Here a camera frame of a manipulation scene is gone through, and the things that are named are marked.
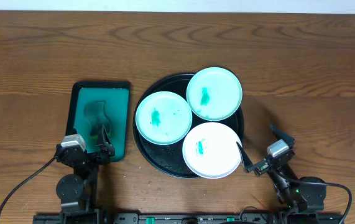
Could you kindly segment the white plate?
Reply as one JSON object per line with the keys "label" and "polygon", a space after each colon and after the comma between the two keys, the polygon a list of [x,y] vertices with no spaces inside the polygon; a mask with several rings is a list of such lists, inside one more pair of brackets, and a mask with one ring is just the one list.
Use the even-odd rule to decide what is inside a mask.
{"label": "white plate", "polygon": [[194,127],[185,137],[183,159],[196,175],[220,179],[242,164],[239,136],[225,124],[207,122]]}

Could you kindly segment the yellow green sponge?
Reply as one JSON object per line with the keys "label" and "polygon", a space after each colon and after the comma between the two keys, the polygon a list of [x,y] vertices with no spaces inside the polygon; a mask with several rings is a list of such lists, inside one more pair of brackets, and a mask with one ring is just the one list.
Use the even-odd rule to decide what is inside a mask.
{"label": "yellow green sponge", "polygon": [[[108,136],[111,136],[111,134],[112,134],[112,126],[110,124],[105,124],[104,127],[105,127],[105,130],[106,130],[106,134]],[[92,126],[91,129],[90,129],[90,138],[91,139],[96,139],[101,130],[102,130],[102,124]]]}

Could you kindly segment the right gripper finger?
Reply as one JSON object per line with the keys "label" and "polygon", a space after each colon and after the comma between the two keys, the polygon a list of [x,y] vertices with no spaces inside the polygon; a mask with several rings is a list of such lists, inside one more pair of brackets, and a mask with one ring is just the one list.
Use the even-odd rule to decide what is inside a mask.
{"label": "right gripper finger", "polygon": [[241,144],[239,142],[237,142],[236,144],[239,149],[239,153],[241,155],[242,166],[246,172],[250,172],[253,164],[252,164],[250,158],[248,157],[248,155],[245,153]]}
{"label": "right gripper finger", "polygon": [[293,137],[278,129],[274,124],[269,124],[269,127],[277,140],[283,140],[288,146],[294,146],[295,139]]}

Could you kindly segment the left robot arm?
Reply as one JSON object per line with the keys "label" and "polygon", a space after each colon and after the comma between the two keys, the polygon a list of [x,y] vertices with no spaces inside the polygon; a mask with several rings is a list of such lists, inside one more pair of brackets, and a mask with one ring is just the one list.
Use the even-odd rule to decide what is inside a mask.
{"label": "left robot arm", "polygon": [[57,162],[73,169],[73,173],[62,177],[56,186],[62,223],[109,223],[105,210],[96,206],[99,167],[109,164],[115,155],[105,125],[98,129],[96,146],[99,151],[88,152],[80,134],[65,136],[56,146]]}

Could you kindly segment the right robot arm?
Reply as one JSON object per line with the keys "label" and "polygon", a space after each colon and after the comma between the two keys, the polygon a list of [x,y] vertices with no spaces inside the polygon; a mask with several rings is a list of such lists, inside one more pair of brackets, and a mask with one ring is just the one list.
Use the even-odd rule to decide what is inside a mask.
{"label": "right robot arm", "polygon": [[288,165],[295,155],[295,139],[273,124],[270,129],[277,141],[267,148],[267,156],[253,164],[243,147],[238,145],[244,171],[260,177],[267,174],[281,204],[288,208],[264,218],[266,223],[319,223],[318,212],[324,209],[326,185],[317,177],[299,179]]}

